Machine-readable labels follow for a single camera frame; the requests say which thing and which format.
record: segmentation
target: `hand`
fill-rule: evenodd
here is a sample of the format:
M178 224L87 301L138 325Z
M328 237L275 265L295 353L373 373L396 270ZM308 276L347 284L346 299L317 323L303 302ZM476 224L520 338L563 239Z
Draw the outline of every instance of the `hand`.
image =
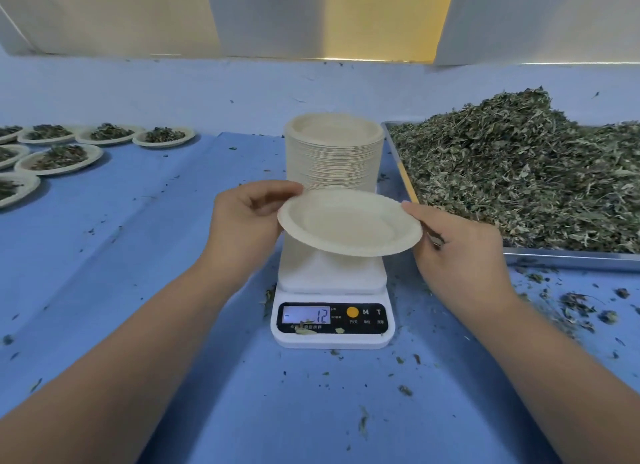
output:
M278 209L302 191L290 181L258 181L218 194L198 263L239 289L273 251L282 232Z
M463 323L495 314L517 300L511 286L500 231L431 206L403 202L406 213L445 242L436 249L427 232L413 248L429 288Z

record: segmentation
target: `scale platform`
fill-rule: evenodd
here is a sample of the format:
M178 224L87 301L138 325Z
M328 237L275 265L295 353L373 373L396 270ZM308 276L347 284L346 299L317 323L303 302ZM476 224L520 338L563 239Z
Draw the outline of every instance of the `scale platform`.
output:
M285 234L271 332L284 347L379 349L396 332L382 257L347 257Z

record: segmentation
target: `tray of dried herbs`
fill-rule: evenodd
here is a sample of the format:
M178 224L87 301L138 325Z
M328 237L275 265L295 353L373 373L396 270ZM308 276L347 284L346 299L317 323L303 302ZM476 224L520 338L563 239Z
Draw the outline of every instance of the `tray of dried herbs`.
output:
M186 127L156 127L134 136L133 143L150 149L166 149L189 142L195 132Z
M640 124L583 126L541 87L386 122L420 202L497 225L512 264L640 271Z
M55 145L20 159L15 164L15 171L36 176L67 174L91 165L101 156L102 149L96 145Z
M36 125L23 129L18 135L22 144L58 144L74 139L76 127L70 125Z
M13 142L22 132L23 128L17 125L5 125L0 127L0 144Z
M40 178L22 172L0 174L0 208L6 208L35 191Z
M0 170L12 167L21 158L28 156L31 150L26 145L2 145L0 146Z
M135 125L114 125L103 123L99 127L89 128L76 135L76 141L89 145L116 145L131 142L137 133L145 129Z

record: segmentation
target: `black control panel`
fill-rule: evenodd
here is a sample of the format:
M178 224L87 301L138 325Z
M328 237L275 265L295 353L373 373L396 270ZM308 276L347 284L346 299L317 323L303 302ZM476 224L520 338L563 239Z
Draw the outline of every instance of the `black control panel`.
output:
M382 334L388 328L382 304L285 302L278 308L278 329L283 333Z

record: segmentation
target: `pile of dried herbs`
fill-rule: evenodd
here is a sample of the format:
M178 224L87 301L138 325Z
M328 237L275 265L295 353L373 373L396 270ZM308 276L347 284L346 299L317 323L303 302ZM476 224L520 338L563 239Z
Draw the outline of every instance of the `pile of dried herbs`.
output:
M580 126L541 87L390 128L420 202L505 246L640 253L640 124Z
M73 132L68 131L61 125L36 125L33 131L25 135L28 140L44 140L46 138L58 138L60 136L72 135Z
M91 133L91 140L115 140L123 136L130 136L133 130L118 127L110 123L103 123Z
M0 201L7 197L11 197L13 194L18 192L19 187L20 185L14 181L5 181L4 179L0 179Z
M145 136L145 142L151 144L161 144L165 142L173 142L174 140L180 140L184 138L184 134L180 131L175 131L172 128L156 127L152 131L147 132Z
M7 149L6 147L0 147L0 162L9 160L15 156L17 156L17 153L12 151L11 149Z
M12 133L20 132L20 130L22 130L22 127L17 125L0 127L0 136L11 135Z
M80 145L57 145L49 149L44 157L33 164L33 170L49 170L68 167L87 160L88 155Z

